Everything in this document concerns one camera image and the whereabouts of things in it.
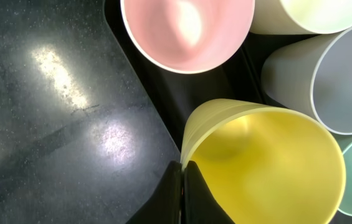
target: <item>dark countertop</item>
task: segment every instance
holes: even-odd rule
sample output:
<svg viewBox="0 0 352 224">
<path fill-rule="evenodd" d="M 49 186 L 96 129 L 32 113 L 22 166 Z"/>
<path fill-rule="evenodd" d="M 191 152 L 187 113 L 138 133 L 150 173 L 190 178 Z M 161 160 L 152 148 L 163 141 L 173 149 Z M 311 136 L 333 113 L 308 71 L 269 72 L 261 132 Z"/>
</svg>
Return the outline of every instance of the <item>dark countertop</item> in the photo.
<svg viewBox="0 0 352 224">
<path fill-rule="evenodd" d="M 178 159 L 103 0 L 0 0 L 0 223 L 124 223 Z"/>
</svg>

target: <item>black tray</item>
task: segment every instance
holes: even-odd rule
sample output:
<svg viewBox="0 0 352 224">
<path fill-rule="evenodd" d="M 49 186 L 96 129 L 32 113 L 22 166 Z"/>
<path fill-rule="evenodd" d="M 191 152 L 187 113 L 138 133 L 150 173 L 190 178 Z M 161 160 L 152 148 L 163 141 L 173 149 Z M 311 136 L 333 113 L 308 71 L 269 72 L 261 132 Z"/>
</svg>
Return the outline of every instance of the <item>black tray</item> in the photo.
<svg viewBox="0 0 352 224">
<path fill-rule="evenodd" d="M 282 106 L 261 89 L 260 73 L 265 59 L 280 47 L 314 36 L 249 33 L 241 48 L 220 67 L 184 75 L 157 67 L 138 51 L 125 29 L 120 1 L 107 0 L 104 8 L 108 25 L 179 149 L 188 116 L 208 100 L 228 98 Z M 352 217 L 338 212 L 330 223 L 352 224 Z"/>
</svg>

